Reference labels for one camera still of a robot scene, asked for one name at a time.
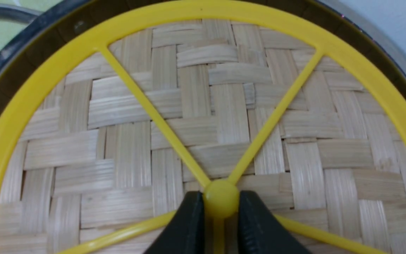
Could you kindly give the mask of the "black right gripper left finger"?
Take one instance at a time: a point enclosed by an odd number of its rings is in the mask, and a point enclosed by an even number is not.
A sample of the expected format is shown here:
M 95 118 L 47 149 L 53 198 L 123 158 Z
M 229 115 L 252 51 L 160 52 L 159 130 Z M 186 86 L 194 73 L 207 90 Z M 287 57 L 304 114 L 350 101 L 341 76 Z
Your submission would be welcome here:
M 203 195 L 187 192 L 171 221 L 145 254 L 203 254 L 205 249 L 205 211 Z

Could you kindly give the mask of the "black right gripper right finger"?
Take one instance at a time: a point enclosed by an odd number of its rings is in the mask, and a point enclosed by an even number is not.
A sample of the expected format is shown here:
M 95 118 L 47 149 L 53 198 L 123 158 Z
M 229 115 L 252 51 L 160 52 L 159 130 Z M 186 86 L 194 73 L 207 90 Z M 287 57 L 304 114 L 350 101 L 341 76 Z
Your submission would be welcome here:
M 238 252 L 240 254 L 309 254 L 273 216 L 254 191 L 240 192 L 238 209 Z

